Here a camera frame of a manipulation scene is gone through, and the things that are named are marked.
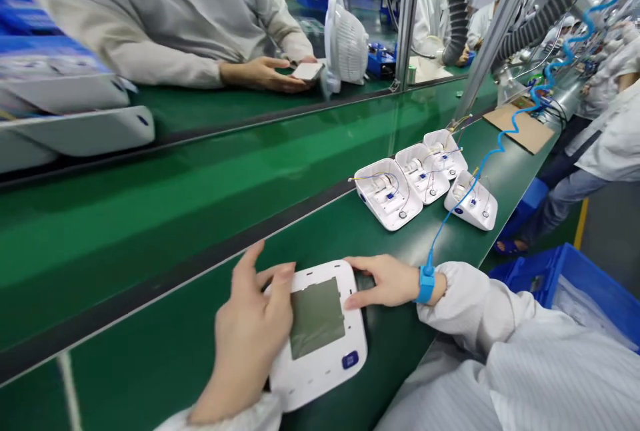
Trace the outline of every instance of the blue sandal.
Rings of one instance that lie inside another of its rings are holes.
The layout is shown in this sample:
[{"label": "blue sandal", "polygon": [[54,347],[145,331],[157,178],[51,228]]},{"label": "blue sandal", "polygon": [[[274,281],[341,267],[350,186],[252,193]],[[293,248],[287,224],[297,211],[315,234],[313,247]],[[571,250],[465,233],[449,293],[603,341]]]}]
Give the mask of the blue sandal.
[{"label": "blue sandal", "polygon": [[518,247],[515,245],[514,240],[501,240],[500,242],[505,245],[505,250],[502,251],[500,248],[498,248],[498,242],[496,241],[495,244],[493,245],[493,250],[497,254],[500,254],[502,256],[514,256],[514,257],[524,256],[525,254],[527,254],[528,250],[520,251]]}]

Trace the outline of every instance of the protective film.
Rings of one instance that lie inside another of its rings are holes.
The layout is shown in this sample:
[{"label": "protective film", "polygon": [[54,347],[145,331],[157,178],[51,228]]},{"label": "protective film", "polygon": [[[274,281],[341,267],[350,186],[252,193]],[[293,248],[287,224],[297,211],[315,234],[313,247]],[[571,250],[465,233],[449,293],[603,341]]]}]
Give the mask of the protective film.
[{"label": "protective film", "polygon": [[291,356],[302,358],[345,335],[336,278],[312,284],[291,295],[293,328]]}]

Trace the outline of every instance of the smartphone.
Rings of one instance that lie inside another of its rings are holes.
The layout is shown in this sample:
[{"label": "smartphone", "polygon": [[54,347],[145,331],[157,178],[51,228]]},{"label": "smartphone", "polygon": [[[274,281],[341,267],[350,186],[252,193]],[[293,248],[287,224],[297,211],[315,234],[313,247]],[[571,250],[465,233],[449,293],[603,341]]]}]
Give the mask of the smartphone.
[{"label": "smartphone", "polygon": [[323,63],[300,63],[291,76],[302,81],[315,81],[324,67]]}]

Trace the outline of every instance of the metal frame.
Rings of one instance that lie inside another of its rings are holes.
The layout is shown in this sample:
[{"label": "metal frame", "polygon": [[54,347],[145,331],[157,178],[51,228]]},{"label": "metal frame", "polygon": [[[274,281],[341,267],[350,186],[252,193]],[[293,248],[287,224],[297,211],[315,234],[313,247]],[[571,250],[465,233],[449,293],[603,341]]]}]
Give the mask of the metal frame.
[{"label": "metal frame", "polygon": [[401,0],[400,23],[398,30],[398,55],[395,66],[395,84],[397,90],[406,91],[409,87],[407,79],[409,73],[409,58],[411,57],[411,43],[413,41],[413,20],[417,0]]},{"label": "metal frame", "polygon": [[490,39],[485,42],[480,50],[480,54],[473,60],[470,78],[467,81],[465,92],[455,111],[454,119],[461,119],[469,113],[487,74],[491,72],[491,65],[498,52],[502,41],[511,24],[511,20],[516,16],[518,7],[522,0],[501,0],[498,10],[489,28]]}]

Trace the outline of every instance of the blue coiled cord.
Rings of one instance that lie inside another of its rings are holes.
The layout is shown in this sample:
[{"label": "blue coiled cord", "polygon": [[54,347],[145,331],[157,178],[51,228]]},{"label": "blue coiled cord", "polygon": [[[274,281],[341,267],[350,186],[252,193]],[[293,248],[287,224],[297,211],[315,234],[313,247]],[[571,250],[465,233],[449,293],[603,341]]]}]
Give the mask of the blue coiled cord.
[{"label": "blue coiled cord", "polygon": [[489,157],[491,155],[494,155],[495,153],[504,153],[505,152],[505,147],[502,144],[502,137],[504,135],[507,134],[517,134],[520,133],[520,128],[518,128],[518,124],[515,122],[515,118],[517,115],[520,115],[521,113],[529,113],[531,111],[535,111],[538,108],[542,107],[542,103],[540,102],[540,98],[538,97],[538,91],[540,90],[546,90],[548,91],[549,89],[553,88],[555,86],[555,79],[553,78],[553,75],[551,74],[552,71],[558,69],[558,68],[562,68],[565,66],[568,66],[570,64],[573,63],[573,60],[575,58],[571,48],[569,48],[570,44],[573,43],[580,43],[582,41],[586,41],[589,38],[591,38],[593,36],[593,34],[595,33],[595,25],[593,24],[593,20],[591,20],[591,18],[589,17],[590,14],[592,13],[596,13],[598,11],[603,11],[607,8],[610,8],[612,6],[614,6],[618,1],[620,0],[610,0],[608,2],[602,3],[598,6],[594,6],[590,9],[588,9],[584,16],[583,16],[583,21],[584,23],[587,24],[587,28],[588,28],[588,32],[586,35],[580,36],[580,37],[574,37],[571,38],[569,40],[566,40],[563,44],[563,50],[565,52],[565,56],[567,57],[566,60],[560,62],[560,63],[556,63],[556,64],[549,64],[546,66],[545,68],[545,77],[547,78],[547,84],[545,85],[539,85],[536,87],[533,87],[531,89],[531,98],[533,99],[533,102],[535,103],[534,107],[531,108],[526,108],[523,110],[519,110],[516,111],[515,113],[513,113],[513,116],[511,116],[511,123],[513,124],[513,129],[512,130],[508,130],[508,131],[502,131],[500,132],[500,134],[498,135],[498,147],[494,150],[491,150],[487,153],[487,155],[484,157],[484,159],[482,160],[482,163],[480,164],[480,167],[478,169],[478,173],[476,174],[475,180],[473,181],[473,184],[471,185],[471,188],[469,188],[469,191],[467,191],[467,194],[447,213],[447,216],[445,217],[445,219],[443,220],[442,224],[440,225],[440,229],[438,230],[438,233],[435,235],[435,238],[433,239],[433,242],[431,243],[431,248],[429,249],[429,258],[427,259],[427,267],[432,269],[433,268],[433,248],[435,246],[435,242],[437,241],[438,237],[440,236],[440,233],[442,232],[443,228],[445,227],[445,224],[447,223],[447,221],[449,220],[449,217],[451,216],[451,213],[453,212],[453,210],[455,210],[458,206],[460,206],[460,204],[467,199],[467,197],[471,194],[471,192],[473,191],[473,189],[475,188],[475,185],[478,183],[478,181],[480,180],[480,177],[482,176],[482,171],[485,168],[485,165],[487,164],[487,161],[489,160]]}]

